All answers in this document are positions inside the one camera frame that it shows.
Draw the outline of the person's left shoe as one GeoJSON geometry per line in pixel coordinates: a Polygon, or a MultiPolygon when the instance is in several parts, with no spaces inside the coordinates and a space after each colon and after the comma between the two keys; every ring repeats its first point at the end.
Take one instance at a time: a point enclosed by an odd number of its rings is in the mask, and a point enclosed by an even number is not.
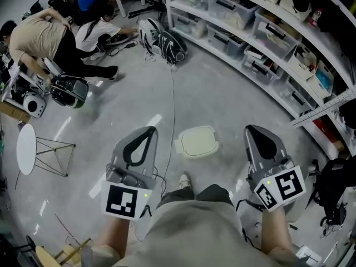
{"type": "Polygon", "coordinates": [[[192,185],[191,185],[191,180],[190,180],[190,175],[188,172],[184,171],[179,179],[179,189],[192,189],[192,185]]]}

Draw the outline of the person's beige shirt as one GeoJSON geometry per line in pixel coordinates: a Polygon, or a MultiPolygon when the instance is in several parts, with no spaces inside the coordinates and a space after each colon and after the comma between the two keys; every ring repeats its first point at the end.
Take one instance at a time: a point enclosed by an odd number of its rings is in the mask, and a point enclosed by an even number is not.
{"type": "Polygon", "coordinates": [[[308,267],[282,248],[264,254],[252,247],[234,207],[224,202],[163,204],[132,254],[121,256],[108,245],[92,250],[92,267],[308,267]]]}

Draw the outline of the round white side table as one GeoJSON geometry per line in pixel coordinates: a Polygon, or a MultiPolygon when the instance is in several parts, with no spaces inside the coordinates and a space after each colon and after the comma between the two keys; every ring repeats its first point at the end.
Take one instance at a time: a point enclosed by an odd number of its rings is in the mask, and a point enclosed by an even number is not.
{"type": "Polygon", "coordinates": [[[19,171],[25,176],[28,176],[36,167],[51,174],[67,178],[70,162],[75,148],[76,145],[73,143],[38,137],[34,127],[27,123],[21,128],[16,144],[16,159],[19,171]],[[58,156],[59,150],[64,149],[71,149],[66,168],[63,167],[58,156]],[[55,156],[59,165],[59,169],[54,168],[50,164],[40,159],[40,156],[47,154],[53,154],[55,156]]]}

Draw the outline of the black striped carrier backpack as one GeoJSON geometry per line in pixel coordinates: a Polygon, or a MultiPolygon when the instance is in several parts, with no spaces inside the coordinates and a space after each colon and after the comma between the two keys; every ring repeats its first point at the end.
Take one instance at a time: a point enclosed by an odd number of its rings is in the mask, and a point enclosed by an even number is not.
{"type": "Polygon", "coordinates": [[[152,44],[153,53],[160,55],[170,66],[175,66],[187,57],[187,46],[175,31],[160,32],[152,44]]]}

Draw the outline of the black dome carrier backpack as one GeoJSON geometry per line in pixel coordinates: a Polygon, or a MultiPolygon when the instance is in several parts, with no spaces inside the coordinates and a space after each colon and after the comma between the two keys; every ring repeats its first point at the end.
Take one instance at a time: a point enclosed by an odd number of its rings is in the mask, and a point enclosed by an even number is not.
{"type": "Polygon", "coordinates": [[[52,79],[50,95],[61,106],[81,108],[89,91],[88,82],[80,77],[61,74],[52,79]]]}

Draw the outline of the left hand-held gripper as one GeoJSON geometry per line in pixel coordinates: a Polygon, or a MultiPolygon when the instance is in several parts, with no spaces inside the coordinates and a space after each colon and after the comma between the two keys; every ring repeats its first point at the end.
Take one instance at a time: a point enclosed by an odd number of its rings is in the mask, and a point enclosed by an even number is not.
{"type": "Polygon", "coordinates": [[[159,134],[154,126],[138,128],[120,140],[106,166],[101,188],[104,214],[126,220],[138,220],[156,186],[153,177],[159,134]]]}

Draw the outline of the white round-window carrier backpack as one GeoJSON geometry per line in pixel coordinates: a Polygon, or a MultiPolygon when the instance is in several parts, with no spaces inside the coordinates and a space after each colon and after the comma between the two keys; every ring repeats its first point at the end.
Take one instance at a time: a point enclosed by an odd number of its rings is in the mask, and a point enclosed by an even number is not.
{"type": "Polygon", "coordinates": [[[24,95],[23,107],[31,117],[40,118],[46,105],[44,98],[34,92],[27,92],[24,95]]]}

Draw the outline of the black metal stand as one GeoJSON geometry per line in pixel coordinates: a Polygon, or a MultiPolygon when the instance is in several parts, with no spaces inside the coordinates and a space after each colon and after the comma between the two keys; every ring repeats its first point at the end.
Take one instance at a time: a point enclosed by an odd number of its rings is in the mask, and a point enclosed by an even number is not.
{"type": "Polygon", "coordinates": [[[16,258],[21,266],[38,267],[33,254],[36,252],[36,245],[29,235],[25,236],[26,244],[14,248],[16,258]]]}

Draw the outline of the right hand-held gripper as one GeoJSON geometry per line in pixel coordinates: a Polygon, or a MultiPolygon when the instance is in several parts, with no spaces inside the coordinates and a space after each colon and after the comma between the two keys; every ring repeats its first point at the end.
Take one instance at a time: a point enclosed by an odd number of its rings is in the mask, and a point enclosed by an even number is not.
{"type": "Polygon", "coordinates": [[[285,146],[277,135],[263,127],[247,125],[244,142],[248,160],[252,163],[246,180],[265,209],[273,211],[289,205],[306,193],[301,168],[294,165],[289,155],[285,156],[285,146]],[[264,161],[276,163],[263,171],[262,168],[267,167],[261,163],[264,161]]]}

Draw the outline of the white shelving unit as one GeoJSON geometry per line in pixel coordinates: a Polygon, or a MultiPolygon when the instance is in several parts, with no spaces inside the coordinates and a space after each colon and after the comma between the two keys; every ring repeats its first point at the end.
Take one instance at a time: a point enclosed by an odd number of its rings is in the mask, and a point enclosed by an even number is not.
{"type": "Polygon", "coordinates": [[[291,0],[166,0],[169,27],[219,57],[282,105],[330,159],[356,155],[339,108],[356,98],[356,62],[291,0]]]}

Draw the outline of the round grey floor appliance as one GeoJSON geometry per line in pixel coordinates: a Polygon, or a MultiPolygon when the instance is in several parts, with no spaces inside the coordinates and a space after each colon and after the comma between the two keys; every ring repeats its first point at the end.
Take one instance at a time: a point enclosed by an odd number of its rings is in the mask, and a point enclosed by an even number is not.
{"type": "Polygon", "coordinates": [[[136,37],[137,37],[136,34],[117,34],[105,40],[103,46],[106,48],[118,46],[126,42],[129,42],[130,40],[135,39],[136,37]]]}

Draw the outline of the red-capped bottle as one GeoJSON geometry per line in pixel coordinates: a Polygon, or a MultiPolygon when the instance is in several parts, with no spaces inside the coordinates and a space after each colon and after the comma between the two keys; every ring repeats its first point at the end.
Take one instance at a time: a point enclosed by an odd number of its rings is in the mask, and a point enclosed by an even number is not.
{"type": "Polygon", "coordinates": [[[318,26],[318,20],[319,18],[322,16],[323,14],[323,8],[317,8],[313,14],[310,16],[309,19],[309,23],[313,26],[313,27],[317,27],[318,26]]]}

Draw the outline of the cream plastic trash bin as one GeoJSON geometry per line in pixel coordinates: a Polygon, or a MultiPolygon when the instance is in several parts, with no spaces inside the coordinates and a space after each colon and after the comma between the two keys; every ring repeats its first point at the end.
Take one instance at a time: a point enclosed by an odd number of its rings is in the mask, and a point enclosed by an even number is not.
{"type": "Polygon", "coordinates": [[[181,132],[174,141],[176,153],[187,159],[200,159],[216,153],[219,140],[211,126],[189,128],[181,132]]]}

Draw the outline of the row of clear storage bins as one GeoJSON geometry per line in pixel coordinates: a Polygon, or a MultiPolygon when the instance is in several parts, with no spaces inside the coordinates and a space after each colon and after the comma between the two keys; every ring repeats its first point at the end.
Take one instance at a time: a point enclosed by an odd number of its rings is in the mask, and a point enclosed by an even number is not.
{"type": "Polygon", "coordinates": [[[289,66],[303,36],[267,0],[166,0],[170,26],[238,70],[293,117],[323,104],[289,66]]]}

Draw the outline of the black office chair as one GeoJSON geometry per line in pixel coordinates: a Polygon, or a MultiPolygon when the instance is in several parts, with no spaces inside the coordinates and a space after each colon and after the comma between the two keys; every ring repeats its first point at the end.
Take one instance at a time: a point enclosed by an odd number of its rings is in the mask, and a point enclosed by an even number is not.
{"type": "Polygon", "coordinates": [[[330,160],[323,169],[316,159],[311,164],[309,176],[315,177],[315,183],[308,203],[313,201],[324,209],[320,226],[324,228],[322,237],[326,237],[335,227],[342,227],[346,218],[347,204],[342,198],[348,187],[356,187],[356,155],[330,160]]]}

